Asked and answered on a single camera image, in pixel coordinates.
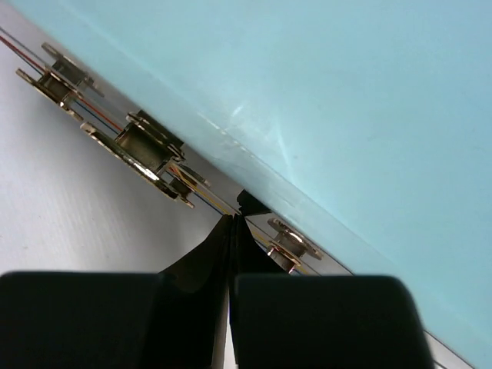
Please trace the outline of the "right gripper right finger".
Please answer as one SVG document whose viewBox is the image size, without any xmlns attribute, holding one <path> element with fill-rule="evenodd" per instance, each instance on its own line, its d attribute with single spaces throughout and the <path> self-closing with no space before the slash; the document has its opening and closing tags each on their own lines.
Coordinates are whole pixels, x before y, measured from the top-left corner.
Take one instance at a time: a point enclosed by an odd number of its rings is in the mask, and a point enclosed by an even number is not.
<svg viewBox="0 0 492 369">
<path fill-rule="evenodd" d="M 385 275 L 291 276 L 231 230 L 230 324 L 241 368 L 432 368 L 414 300 Z"/>
</svg>

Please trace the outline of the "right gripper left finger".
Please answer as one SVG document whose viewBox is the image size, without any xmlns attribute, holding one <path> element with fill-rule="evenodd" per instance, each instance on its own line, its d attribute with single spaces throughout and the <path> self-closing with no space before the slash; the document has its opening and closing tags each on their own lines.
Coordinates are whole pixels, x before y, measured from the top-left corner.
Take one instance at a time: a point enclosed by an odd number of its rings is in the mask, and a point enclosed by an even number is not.
<svg viewBox="0 0 492 369">
<path fill-rule="evenodd" d="M 10 271 L 3 368 L 220 368 L 233 218 L 163 271 Z"/>
</svg>

